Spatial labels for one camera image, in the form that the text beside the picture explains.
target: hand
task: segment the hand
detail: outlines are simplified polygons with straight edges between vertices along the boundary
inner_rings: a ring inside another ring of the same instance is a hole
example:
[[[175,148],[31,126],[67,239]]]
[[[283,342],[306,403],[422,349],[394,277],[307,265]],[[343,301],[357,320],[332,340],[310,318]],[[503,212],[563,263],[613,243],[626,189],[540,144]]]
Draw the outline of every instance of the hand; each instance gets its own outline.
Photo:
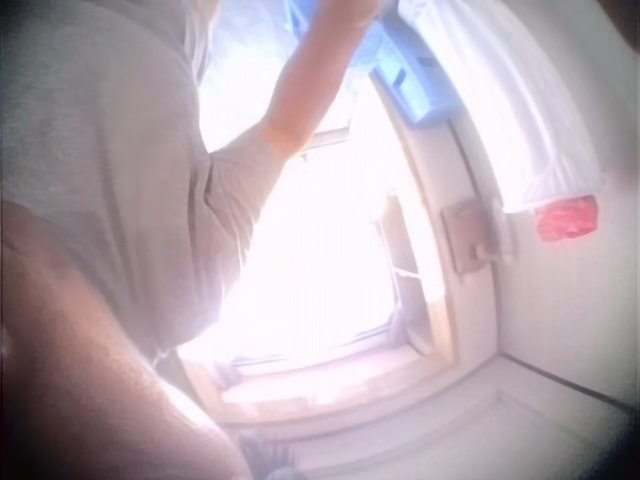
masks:
[[[367,28],[380,12],[381,0],[318,0],[319,8],[334,20],[351,27]]]

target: gray t-shirt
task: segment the gray t-shirt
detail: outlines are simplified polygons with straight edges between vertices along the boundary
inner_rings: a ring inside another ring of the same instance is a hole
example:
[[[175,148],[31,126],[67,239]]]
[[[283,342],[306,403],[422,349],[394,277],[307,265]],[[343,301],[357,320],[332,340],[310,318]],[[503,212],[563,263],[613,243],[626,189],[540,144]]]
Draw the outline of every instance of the gray t-shirt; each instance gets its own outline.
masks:
[[[4,35],[2,197],[156,358],[217,319],[284,159],[242,138],[206,151],[187,0],[34,3]]]

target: red tag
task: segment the red tag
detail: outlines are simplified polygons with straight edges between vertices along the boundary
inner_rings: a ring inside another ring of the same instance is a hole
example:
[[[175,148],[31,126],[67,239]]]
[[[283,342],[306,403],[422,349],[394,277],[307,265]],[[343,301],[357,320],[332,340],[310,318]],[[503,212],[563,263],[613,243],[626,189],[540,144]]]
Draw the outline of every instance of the red tag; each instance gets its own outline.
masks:
[[[598,229],[598,203],[593,195],[563,200],[538,210],[537,219],[543,242],[582,237]]]

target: person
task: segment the person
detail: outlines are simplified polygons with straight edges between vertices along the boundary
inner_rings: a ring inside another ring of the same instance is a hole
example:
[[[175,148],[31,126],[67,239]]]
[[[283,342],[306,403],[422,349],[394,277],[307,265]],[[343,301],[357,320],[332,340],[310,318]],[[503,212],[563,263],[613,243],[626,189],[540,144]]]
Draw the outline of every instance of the person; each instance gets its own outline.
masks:
[[[153,365],[216,321],[378,4],[318,0],[264,118],[210,153],[197,82],[217,3],[3,6],[3,465],[29,478],[251,478]]]

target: white cloth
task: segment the white cloth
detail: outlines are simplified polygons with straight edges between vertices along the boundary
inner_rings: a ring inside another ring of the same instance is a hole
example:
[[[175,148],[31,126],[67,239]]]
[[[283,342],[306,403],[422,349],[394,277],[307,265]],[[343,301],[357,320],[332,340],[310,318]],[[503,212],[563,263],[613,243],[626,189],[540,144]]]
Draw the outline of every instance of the white cloth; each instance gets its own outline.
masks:
[[[482,138],[504,211],[596,193],[590,135],[551,60],[501,0],[401,0]]]

